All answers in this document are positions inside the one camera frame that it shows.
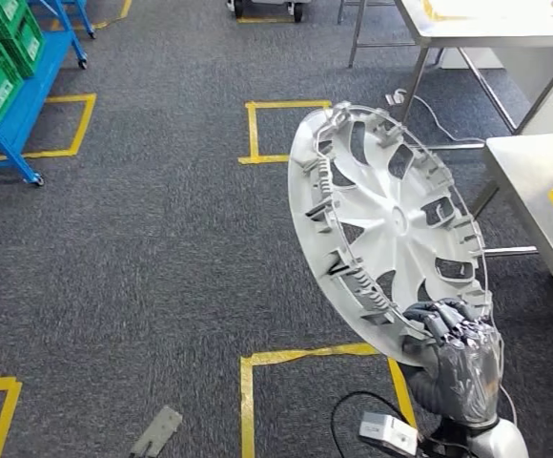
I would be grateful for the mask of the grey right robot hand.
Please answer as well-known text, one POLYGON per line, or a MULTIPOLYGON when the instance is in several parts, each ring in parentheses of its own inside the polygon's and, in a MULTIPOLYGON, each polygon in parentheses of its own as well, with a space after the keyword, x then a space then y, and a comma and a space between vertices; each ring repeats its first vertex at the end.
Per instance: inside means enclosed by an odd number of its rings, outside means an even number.
POLYGON ((486 315, 461 299, 417 302, 404 315, 421 323, 434 342, 432 364, 401 364, 413 396, 436 415, 467 426, 496 419, 503 374, 503 341, 486 315))

